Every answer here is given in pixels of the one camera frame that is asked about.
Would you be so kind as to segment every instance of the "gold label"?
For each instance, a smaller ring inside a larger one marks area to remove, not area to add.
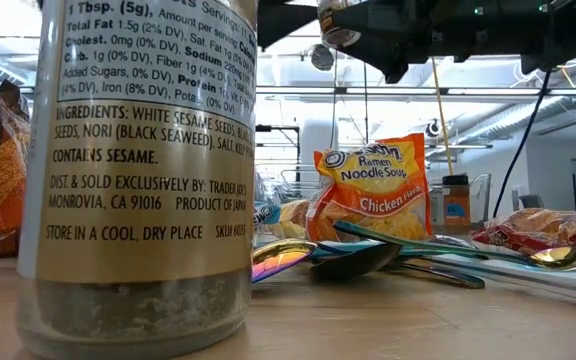
[[[64,11],[57,101],[37,122],[49,131],[45,159],[35,154],[36,277],[147,282],[250,266],[251,22],[216,0],[67,0]]]

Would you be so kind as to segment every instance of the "wall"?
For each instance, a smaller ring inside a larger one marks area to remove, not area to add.
[[[527,150],[531,192],[541,195],[547,208],[574,210],[571,168],[576,159],[576,137],[531,137]]]
[[[467,173],[470,179],[482,173],[490,173],[491,178],[491,190],[490,190],[490,204],[488,207],[489,217],[492,218],[492,213],[495,208],[495,202],[499,196],[499,191],[501,190],[501,184],[503,182],[504,176],[512,157],[517,151],[517,146],[519,146],[519,140],[521,134],[513,134],[510,140],[495,140],[492,142],[492,149],[470,149],[465,150],[463,153],[458,155],[458,161],[454,165],[454,172]],[[499,207],[498,215],[510,214],[512,212],[512,189],[516,187],[522,187],[525,191],[529,189],[528,182],[528,165],[527,165],[526,151],[517,159],[515,168],[508,180],[508,185],[506,186],[506,191],[501,201]],[[431,169],[426,170],[428,179],[440,178],[442,176],[448,175],[447,164],[437,164],[432,163]],[[478,220],[481,218],[483,213],[483,202],[478,202],[473,204],[473,209],[471,211],[471,217],[473,220]]]

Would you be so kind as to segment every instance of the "table surface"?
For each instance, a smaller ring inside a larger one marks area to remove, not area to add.
[[[0,359],[32,360],[14,330],[17,275],[0,260]],[[184,360],[570,360],[576,300],[486,281],[467,290],[414,273],[315,284],[295,269],[256,284],[246,325]]]

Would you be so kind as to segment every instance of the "seasoning jar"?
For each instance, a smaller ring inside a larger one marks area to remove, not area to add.
[[[443,188],[444,232],[458,235],[470,232],[470,188],[468,175],[448,175]]]
[[[169,359],[251,293],[255,0],[45,1],[17,332],[42,358]]]
[[[318,0],[317,17],[321,28],[321,41],[324,45],[339,49],[356,43],[361,33],[343,29],[332,20],[332,14],[352,5],[361,3],[361,0]]]

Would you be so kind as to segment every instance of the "orange snack bag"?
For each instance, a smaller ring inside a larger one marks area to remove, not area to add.
[[[378,140],[358,150],[315,152],[324,189],[308,210],[312,241],[354,241],[337,220],[412,240],[432,234],[424,135]]]

